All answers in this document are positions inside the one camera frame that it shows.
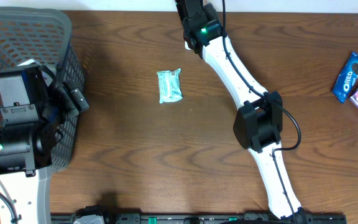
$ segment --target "white backdrop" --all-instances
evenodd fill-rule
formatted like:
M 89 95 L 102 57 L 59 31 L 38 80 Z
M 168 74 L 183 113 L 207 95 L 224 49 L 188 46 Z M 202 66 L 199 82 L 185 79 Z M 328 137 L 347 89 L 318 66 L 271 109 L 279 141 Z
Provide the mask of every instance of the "white backdrop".
M 221 0 L 209 0 L 221 11 Z M 176 11 L 174 0 L 0 0 L 0 6 L 60 10 Z M 236 12 L 358 13 L 358 0 L 226 0 Z

